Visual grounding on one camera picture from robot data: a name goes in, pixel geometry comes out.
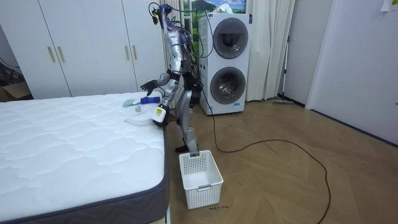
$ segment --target white curtain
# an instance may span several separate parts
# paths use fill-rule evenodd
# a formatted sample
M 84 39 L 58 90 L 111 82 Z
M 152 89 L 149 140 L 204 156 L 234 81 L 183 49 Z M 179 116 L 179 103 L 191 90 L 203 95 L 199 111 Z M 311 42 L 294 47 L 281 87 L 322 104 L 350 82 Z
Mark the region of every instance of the white curtain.
M 160 1 L 159 1 L 159 4 L 168 4 L 168 5 L 172 6 L 172 7 L 175 8 L 175 9 L 182 10 L 182 9 L 180 9 L 181 3 L 180 3 L 179 0 L 160 0 Z M 169 18 L 172 19 L 173 17 L 175 17 L 175 20 L 176 20 L 176 21 L 181 21 L 182 13 L 173 10 L 173 11 L 169 14 Z M 163 46 L 164 46 L 164 58 L 165 58 L 165 60 L 166 60 L 166 63 L 165 63 L 165 64 L 166 64 L 165 71 L 167 71 L 168 66 L 169 66 L 169 56 L 167 55 L 167 51 L 166 51 L 166 48 L 165 48 L 165 47 L 166 47 L 165 39 L 163 39 Z M 170 105 L 170 108 L 172 108 L 172 109 L 175 108 L 175 102 L 176 102 L 176 100 L 177 100 L 177 97 L 178 97 L 180 91 L 183 89 L 183 85 L 184 85 L 183 79 L 181 78 L 181 79 L 180 79 L 180 82 L 179 82 L 179 84 L 178 84 L 178 90 L 177 90 L 177 92 L 175 93 L 175 97 L 174 97 L 173 102 L 172 102 L 171 105 Z
M 246 101 L 277 96 L 295 0 L 248 0 L 253 15 Z

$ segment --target cabinet door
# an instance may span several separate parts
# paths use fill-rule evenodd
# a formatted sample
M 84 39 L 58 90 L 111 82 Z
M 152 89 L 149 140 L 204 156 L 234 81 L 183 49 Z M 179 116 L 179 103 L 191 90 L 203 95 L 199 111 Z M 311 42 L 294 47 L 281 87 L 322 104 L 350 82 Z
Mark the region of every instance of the cabinet door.
M 0 1 L 0 23 L 33 97 L 70 96 L 39 3 Z
M 120 1 L 39 2 L 72 96 L 137 91 Z
M 162 29 L 148 13 L 152 1 L 123 0 L 138 87 L 165 73 Z

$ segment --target white wall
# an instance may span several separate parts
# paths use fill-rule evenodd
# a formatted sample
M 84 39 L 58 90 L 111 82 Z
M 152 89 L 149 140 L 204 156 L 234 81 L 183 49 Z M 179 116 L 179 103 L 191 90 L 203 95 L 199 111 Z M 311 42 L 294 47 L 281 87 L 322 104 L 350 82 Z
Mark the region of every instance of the white wall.
M 331 3 L 332 0 L 296 1 L 290 28 L 285 95 L 303 104 L 310 93 Z
M 307 107 L 398 144 L 398 11 L 334 0 Z
M 15 59 L 14 53 L 12 52 L 11 47 L 8 44 L 8 40 L 6 38 L 6 35 L 4 34 L 4 31 L 2 30 L 1 25 L 0 25 L 0 57 L 9 65 L 18 67 L 17 59 Z M 19 68 L 12 68 L 12 69 L 14 69 L 19 73 L 21 72 Z

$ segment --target white plastic basket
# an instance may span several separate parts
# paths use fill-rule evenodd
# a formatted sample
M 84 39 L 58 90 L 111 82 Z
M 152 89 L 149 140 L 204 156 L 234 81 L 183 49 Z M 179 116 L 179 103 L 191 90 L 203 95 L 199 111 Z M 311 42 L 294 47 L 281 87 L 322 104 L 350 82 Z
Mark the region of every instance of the white plastic basket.
M 209 150 L 200 151 L 196 157 L 181 154 L 180 169 L 188 209 L 220 202 L 224 180 Z

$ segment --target stacked washer dryer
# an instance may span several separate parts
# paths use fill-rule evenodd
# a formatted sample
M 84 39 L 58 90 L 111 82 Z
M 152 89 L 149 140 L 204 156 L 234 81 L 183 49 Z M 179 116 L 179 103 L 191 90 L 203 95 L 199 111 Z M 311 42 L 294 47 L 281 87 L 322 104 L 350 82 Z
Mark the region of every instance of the stacked washer dryer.
M 207 115 L 243 111 L 250 53 L 249 14 L 209 13 L 199 20 L 199 59 L 206 98 L 200 105 Z

